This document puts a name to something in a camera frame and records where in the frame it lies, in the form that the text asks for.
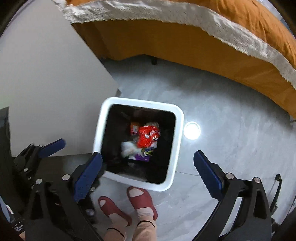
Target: black elastic band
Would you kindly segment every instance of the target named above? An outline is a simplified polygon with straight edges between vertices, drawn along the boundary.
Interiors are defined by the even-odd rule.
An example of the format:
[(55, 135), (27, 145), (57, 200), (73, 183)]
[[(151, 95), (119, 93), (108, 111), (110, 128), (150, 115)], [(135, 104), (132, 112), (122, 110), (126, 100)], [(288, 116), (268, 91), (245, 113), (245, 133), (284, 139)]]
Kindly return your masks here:
[(108, 229), (114, 229), (114, 230), (116, 230), (118, 233), (120, 233), (122, 235), (123, 239), (125, 239), (124, 235), (118, 229), (116, 229), (116, 228), (108, 228)]
[(138, 223), (138, 225), (139, 225), (140, 223), (143, 223), (143, 222), (146, 222), (146, 223), (151, 223), (151, 224), (153, 225), (153, 227), (155, 227), (155, 226), (154, 226), (154, 224), (153, 224), (152, 222), (150, 222), (150, 221), (147, 221), (147, 220), (142, 220), (142, 221), (140, 221), (140, 222)]

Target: blue gripper pad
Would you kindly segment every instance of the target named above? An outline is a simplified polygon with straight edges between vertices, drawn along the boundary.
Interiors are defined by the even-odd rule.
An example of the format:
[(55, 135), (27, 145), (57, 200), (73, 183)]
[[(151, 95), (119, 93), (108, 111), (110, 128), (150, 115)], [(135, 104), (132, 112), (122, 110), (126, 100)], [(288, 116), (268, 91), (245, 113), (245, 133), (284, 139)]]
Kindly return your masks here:
[(87, 167), (81, 173), (78, 180), (74, 183), (74, 195), (73, 199), (75, 202), (79, 202), (81, 199), (84, 199), (89, 192), (93, 182), (96, 179), (99, 171), (103, 165), (102, 156), (100, 153), (97, 153), (95, 156), (92, 156), (92, 159), (88, 161)]
[(63, 149), (66, 145), (66, 142), (64, 139), (59, 139), (55, 142), (52, 142), (40, 149), (38, 152), (39, 158), (44, 158), (52, 155), (53, 153), (56, 153), (57, 151)]
[(223, 185), (220, 178), (211, 168), (211, 162), (201, 150), (194, 154), (193, 162), (211, 197), (221, 200)]

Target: foot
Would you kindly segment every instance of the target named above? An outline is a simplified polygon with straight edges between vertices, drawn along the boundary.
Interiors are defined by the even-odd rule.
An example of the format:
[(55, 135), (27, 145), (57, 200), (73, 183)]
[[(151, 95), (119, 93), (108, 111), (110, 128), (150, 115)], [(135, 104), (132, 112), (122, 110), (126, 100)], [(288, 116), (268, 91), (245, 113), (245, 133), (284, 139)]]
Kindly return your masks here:
[(154, 220), (157, 219), (157, 211), (153, 205), (152, 198), (149, 192), (142, 188), (129, 187), (127, 189), (128, 198), (140, 216), (151, 216)]
[(117, 223), (122, 226), (131, 225), (131, 217), (121, 211), (110, 198), (101, 196), (98, 199), (98, 203), (102, 212), (111, 219), (112, 223)]

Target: trash can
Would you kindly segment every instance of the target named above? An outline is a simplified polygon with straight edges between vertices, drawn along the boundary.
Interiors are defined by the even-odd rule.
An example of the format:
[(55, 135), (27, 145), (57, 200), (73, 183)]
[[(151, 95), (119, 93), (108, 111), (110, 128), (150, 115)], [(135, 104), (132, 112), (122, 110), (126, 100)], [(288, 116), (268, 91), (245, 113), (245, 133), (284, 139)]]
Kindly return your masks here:
[[(131, 122), (157, 122), (160, 137), (149, 161), (121, 156), (121, 143), (131, 136)], [(93, 152), (107, 164), (104, 177), (131, 186), (165, 191), (173, 183), (183, 131), (184, 114), (173, 104), (111, 97), (102, 106)]]

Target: gray tile floor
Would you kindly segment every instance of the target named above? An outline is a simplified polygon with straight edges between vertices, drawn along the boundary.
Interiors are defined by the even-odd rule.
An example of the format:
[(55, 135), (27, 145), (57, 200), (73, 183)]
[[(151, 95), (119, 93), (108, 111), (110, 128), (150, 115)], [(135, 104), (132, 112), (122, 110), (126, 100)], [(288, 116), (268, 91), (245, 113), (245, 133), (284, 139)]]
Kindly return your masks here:
[[(296, 128), (284, 110), (259, 92), (225, 77), (168, 61), (159, 60), (153, 66), (147, 56), (138, 56), (103, 64), (119, 83), (122, 97), (176, 104), (184, 112), (185, 123), (195, 121), (201, 127), (197, 140), (182, 138), (172, 187), (150, 192), (159, 212), (159, 241), (192, 240), (217, 204), (194, 168), (192, 158), (197, 150), (237, 178), (260, 177), (269, 202), (277, 188), (274, 177), (280, 173), (283, 186), (273, 217), (283, 221), (296, 194)], [(93, 193), (94, 202), (106, 195), (135, 218), (126, 197), (127, 186), (106, 178), (102, 183)], [(231, 227), (238, 207), (239, 200), (224, 232)], [(100, 210), (98, 215), (98, 231), (103, 234), (109, 221)]]

